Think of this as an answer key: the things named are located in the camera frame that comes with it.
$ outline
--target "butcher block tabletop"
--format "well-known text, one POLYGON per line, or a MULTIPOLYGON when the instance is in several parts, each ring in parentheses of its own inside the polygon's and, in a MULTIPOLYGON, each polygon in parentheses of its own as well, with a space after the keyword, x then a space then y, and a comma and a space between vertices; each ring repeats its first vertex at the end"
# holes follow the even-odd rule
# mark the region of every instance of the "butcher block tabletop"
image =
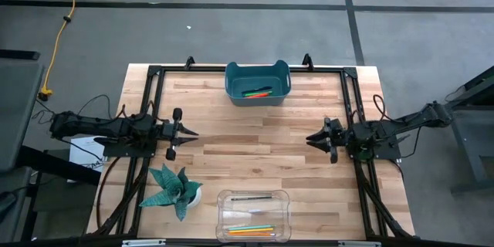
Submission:
MULTIPOLYGON (((125 104, 127 114, 139 112, 148 66, 128 67, 119 104, 119 109, 125 104)), ((372 101, 374 94, 382 95, 377 68, 359 66, 357 73, 366 118, 378 120, 381 115, 372 101)), ((305 140, 320 130, 324 117, 338 118, 347 126, 340 77, 335 73, 292 73, 291 77, 292 90, 281 106, 236 107, 226 95, 223 73, 166 73, 158 116, 171 119, 172 110, 180 107, 184 126, 200 136, 177 148, 175 161, 165 159, 168 143, 158 143, 151 167, 160 169, 165 163, 175 173, 186 167, 189 179, 204 184, 202 199, 183 222, 173 206, 143 208, 139 238, 215 239, 220 191, 281 189, 290 198, 291 239, 365 239, 354 165, 346 151, 339 148, 338 162, 331 164, 329 154, 305 140)), ((351 81, 347 82, 355 109, 351 81)), ((101 197, 102 222, 122 198, 129 162, 120 159, 108 175, 101 197)), ((404 230, 414 234, 400 171, 390 161, 376 160, 375 166, 383 203, 404 230)), ((160 190, 149 174, 144 197, 160 190)), ((369 207, 378 232, 371 202, 369 207)), ((94 230, 95 206, 87 232, 94 230)))

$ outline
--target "table leg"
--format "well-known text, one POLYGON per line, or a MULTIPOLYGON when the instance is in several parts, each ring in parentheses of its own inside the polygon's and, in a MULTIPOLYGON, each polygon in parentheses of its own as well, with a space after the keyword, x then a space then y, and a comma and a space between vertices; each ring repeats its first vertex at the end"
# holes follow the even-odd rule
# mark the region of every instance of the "table leg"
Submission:
POLYGON ((42 173, 54 174, 61 178, 92 185, 98 185, 100 181, 99 171, 64 161, 63 159, 27 146, 21 146, 17 165, 18 167, 28 166, 42 173))
POLYGON ((22 229, 21 241, 31 241, 32 233, 34 232, 34 225, 38 218, 38 212, 34 211, 34 204, 36 203, 36 196, 38 195, 39 184, 41 183, 42 173, 38 172, 36 176, 35 184, 28 188, 27 197, 29 200, 28 213, 25 217, 24 228, 22 229))

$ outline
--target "transparent bin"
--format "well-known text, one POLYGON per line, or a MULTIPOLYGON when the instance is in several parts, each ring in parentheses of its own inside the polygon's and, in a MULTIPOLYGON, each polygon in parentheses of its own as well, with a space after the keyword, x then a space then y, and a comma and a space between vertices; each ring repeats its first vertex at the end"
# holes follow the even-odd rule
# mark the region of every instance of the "transparent bin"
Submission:
POLYGON ((289 196, 283 190, 221 191, 218 195, 216 237, 220 242, 286 242, 292 235, 289 203, 289 196), (229 233, 230 228, 270 225, 272 227, 267 228, 273 230, 261 231, 264 236, 229 233))

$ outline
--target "gray floor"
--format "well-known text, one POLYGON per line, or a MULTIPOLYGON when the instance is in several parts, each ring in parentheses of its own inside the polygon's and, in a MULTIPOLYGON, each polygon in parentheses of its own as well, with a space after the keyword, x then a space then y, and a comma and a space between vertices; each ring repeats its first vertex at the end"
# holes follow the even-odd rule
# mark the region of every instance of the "gray floor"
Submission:
MULTIPOLYGON (((271 4, 344 4, 344 0, 92 0, 271 4)), ((355 5, 493 6, 494 0, 354 0, 355 5)), ((0 6, 0 48, 42 53, 48 66, 67 8, 0 6)), ((440 100, 494 64, 493 14, 358 12, 365 63, 377 66, 391 116, 440 100)), ((63 33, 47 105, 75 110, 106 93, 117 110, 128 63, 315 63, 355 65, 346 12, 218 9, 78 8, 63 33)), ((88 114, 104 116, 91 106, 88 114)), ((39 149, 66 147, 33 121, 25 143, 39 149)), ((413 147, 406 140, 402 153, 413 147)), ((405 187, 417 235, 424 239, 494 245, 494 194, 453 197, 451 186, 469 182, 468 162, 451 129, 421 133, 417 154, 403 163, 405 187)), ((39 237, 78 235, 86 218, 52 213, 39 237), (83 219, 75 223, 74 219, 83 219)))

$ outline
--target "artificial plant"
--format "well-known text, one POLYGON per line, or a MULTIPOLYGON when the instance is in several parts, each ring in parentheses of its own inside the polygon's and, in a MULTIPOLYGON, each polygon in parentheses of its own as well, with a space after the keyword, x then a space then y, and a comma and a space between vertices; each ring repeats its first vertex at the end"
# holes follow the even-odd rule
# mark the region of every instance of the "artificial plant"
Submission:
POLYGON ((178 174, 168 169, 163 164, 161 170, 149 169, 154 180, 163 188, 163 191, 146 198, 140 203, 141 207, 149 206, 169 206, 175 205, 175 213, 180 221, 184 220, 187 214, 187 205, 202 183, 189 181, 185 175, 185 167, 178 174))

